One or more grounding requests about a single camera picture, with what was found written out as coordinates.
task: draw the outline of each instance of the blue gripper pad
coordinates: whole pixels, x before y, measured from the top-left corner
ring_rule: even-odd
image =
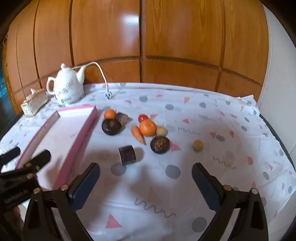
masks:
[[[197,164],[194,164],[192,167],[192,177],[209,206],[209,209],[218,213],[221,209],[220,196]]]
[[[68,196],[72,199],[71,209],[74,212],[83,207],[99,176],[100,167],[97,163],[93,162],[83,174],[73,180],[73,186],[70,188]]]

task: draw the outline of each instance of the wood panel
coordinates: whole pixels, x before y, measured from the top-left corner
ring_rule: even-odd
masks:
[[[112,61],[100,63],[107,82],[140,82],[139,60]],[[104,79],[97,66],[85,69],[85,84],[103,83]]]
[[[254,95],[254,99],[257,101],[261,88],[238,76],[222,72],[218,92],[233,97]]]
[[[73,0],[75,65],[104,58],[139,56],[139,0]]]
[[[19,19],[18,15],[10,24],[7,38],[6,62],[12,93],[22,88],[17,66],[17,27]],[[18,96],[15,96],[15,101],[18,107],[22,102],[22,98],[25,98],[23,91],[21,91]]]
[[[223,67],[263,84],[268,59],[268,27],[258,0],[224,0],[226,45]]]
[[[39,1],[35,23],[35,51],[40,77],[59,70],[62,63],[72,66],[69,12],[70,0]]]
[[[17,30],[17,64],[22,86],[30,84],[38,79],[34,57],[34,20],[38,0],[33,0],[19,14],[20,22]],[[39,82],[32,85],[34,89],[40,89]],[[31,94],[30,89],[24,90],[25,96]]]
[[[165,60],[147,60],[143,82],[214,91],[217,69]]]
[[[219,65],[220,0],[146,0],[145,25],[146,55]]]

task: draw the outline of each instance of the white tablecloth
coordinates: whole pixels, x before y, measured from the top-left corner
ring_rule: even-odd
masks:
[[[257,188],[268,222],[295,191],[296,173],[271,134],[252,96],[233,98],[219,93],[169,85],[111,83],[114,97],[107,100],[103,84],[85,86],[86,97],[75,105],[95,104],[98,119],[79,151],[68,182],[91,162],[100,178],[78,216],[94,240],[198,240],[215,215],[191,176],[201,162],[224,185],[236,190]],[[52,98],[33,118],[25,116],[0,142],[5,152],[24,150],[45,120],[58,108]],[[116,109],[133,120],[116,136],[101,129],[102,112]],[[168,130],[171,149],[151,151],[152,138],[140,144],[131,134],[138,115],[146,114]],[[192,149],[194,140],[203,151]],[[137,163],[122,166],[118,147],[132,145]],[[4,170],[13,169],[17,159]],[[222,240],[227,240],[230,226]]]

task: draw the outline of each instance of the black clamp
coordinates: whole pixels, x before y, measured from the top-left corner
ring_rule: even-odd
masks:
[[[233,210],[240,208],[229,241],[268,241],[267,221],[260,194],[253,188],[249,192],[235,191],[222,186],[201,163],[192,167],[192,177],[215,217],[199,241],[218,241],[224,234]]]
[[[27,209],[23,241],[63,240],[52,208],[58,209],[72,241],[92,241],[76,211],[83,207],[99,176],[99,165],[91,163],[70,185],[64,184],[54,191],[42,191],[36,188]]]

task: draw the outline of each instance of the tomato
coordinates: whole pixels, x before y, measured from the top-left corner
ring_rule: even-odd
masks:
[[[140,114],[138,117],[139,123],[141,123],[143,120],[147,120],[147,119],[149,119],[148,116],[144,115],[144,114]]]

